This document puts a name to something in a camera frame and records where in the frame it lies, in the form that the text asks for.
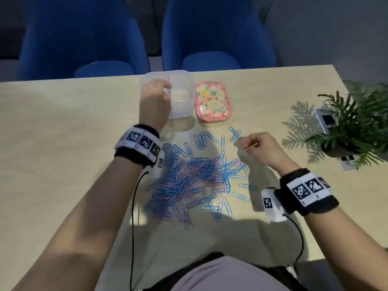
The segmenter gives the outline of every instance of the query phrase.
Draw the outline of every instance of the chair seat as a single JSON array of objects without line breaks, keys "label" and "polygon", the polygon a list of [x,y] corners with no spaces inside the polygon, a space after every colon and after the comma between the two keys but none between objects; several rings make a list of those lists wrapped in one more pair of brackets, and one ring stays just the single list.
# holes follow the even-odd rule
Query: chair seat
[{"label": "chair seat", "polygon": [[81,66],[74,72],[75,78],[96,78],[101,76],[130,76],[135,74],[129,63],[116,60],[98,61]]},{"label": "chair seat", "polygon": [[182,69],[186,71],[218,71],[242,69],[240,63],[226,52],[199,52],[183,59]]}]

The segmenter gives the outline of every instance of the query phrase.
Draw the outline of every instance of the chair backrest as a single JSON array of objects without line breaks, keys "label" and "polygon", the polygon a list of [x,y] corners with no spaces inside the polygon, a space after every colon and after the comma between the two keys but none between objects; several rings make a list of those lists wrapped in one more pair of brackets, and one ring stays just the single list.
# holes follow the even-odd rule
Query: chair backrest
[{"label": "chair backrest", "polygon": [[204,51],[229,52],[252,12],[251,0],[168,0],[166,15],[177,27],[185,57]]},{"label": "chair backrest", "polygon": [[34,79],[70,78],[100,60],[130,63],[127,27],[136,21],[124,0],[28,0],[27,13],[20,60],[36,68]]}]

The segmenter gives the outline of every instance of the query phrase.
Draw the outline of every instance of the black cable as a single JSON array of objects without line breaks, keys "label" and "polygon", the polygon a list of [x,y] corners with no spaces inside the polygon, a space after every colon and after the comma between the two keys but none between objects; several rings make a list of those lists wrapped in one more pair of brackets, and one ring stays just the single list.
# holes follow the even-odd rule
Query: black cable
[{"label": "black cable", "polygon": [[146,174],[148,174],[148,171],[146,171],[141,177],[140,179],[137,181],[137,184],[136,184],[136,187],[135,187],[135,191],[133,192],[133,199],[132,199],[132,211],[131,211],[131,219],[132,219],[132,262],[131,262],[131,278],[130,278],[130,281],[129,281],[129,288],[130,288],[130,291],[132,291],[132,275],[133,275],[133,258],[134,258],[134,252],[135,252],[135,237],[134,237],[134,229],[135,229],[135,226],[133,224],[133,209],[135,208],[135,195],[136,195],[136,190],[137,190],[137,187],[139,186],[140,184],[140,181],[142,180],[143,176],[145,176]]},{"label": "black cable", "polygon": [[305,240],[303,239],[302,231],[299,229],[299,227],[298,227],[298,225],[296,224],[296,222],[294,222],[293,219],[290,218],[288,215],[283,214],[283,216],[285,216],[286,218],[288,218],[289,220],[291,220],[292,223],[296,226],[296,228],[298,229],[299,234],[300,234],[300,239],[302,240],[302,249],[301,249],[301,251],[300,251],[298,257],[296,258],[296,260],[295,260],[295,262],[294,262],[294,264],[296,264],[296,263],[298,262],[299,258],[302,256],[303,250],[305,249]]}]

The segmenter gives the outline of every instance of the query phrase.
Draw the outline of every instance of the wooden table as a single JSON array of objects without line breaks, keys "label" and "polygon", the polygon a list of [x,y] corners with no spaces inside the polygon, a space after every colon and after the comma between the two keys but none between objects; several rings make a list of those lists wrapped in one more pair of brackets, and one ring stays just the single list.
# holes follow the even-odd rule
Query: wooden table
[{"label": "wooden table", "polygon": [[[303,122],[301,135],[316,128],[310,107],[320,107],[320,93],[346,93],[331,65],[193,73],[196,82],[225,84],[232,117],[214,127],[200,126],[195,116],[168,123],[162,135],[170,143],[190,143],[194,156],[216,157],[218,145],[196,149],[192,135],[209,130],[226,136],[226,154],[235,157],[229,141],[231,125],[242,135],[271,132],[281,142],[297,113]],[[113,157],[113,146],[138,120],[141,76],[85,78],[0,84],[0,289],[9,290],[30,268],[65,216],[85,194]],[[297,102],[308,102],[308,107]],[[388,247],[385,183],[387,164],[340,170],[335,159],[308,163],[305,147],[289,155],[335,188],[342,208],[382,246]],[[264,188],[277,185],[275,174],[262,166],[250,166],[250,182]],[[239,181],[232,190],[241,192]],[[233,217],[216,223],[210,213],[193,210],[194,226],[184,230],[175,221],[151,220],[142,206],[149,192],[139,190],[135,212],[135,269],[138,288],[149,287],[162,277],[220,250],[225,254],[266,266],[291,263],[300,251],[297,230],[289,222],[270,224],[262,211],[259,192],[250,203],[229,196]],[[97,290],[128,290],[131,229],[127,213]],[[302,260],[321,259],[304,220],[296,215],[307,246]]]}]

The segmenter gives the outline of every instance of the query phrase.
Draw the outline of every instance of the left hand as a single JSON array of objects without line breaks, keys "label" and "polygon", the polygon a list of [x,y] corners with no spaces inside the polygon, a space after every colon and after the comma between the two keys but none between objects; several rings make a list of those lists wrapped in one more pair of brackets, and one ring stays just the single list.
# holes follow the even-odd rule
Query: left hand
[{"label": "left hand", "polygon": [[171,84],[163,79],[153,79],[143,85],[140,96],[139,123],[162,131],[171,111],[171,99],[163,88],[171,89]]}]

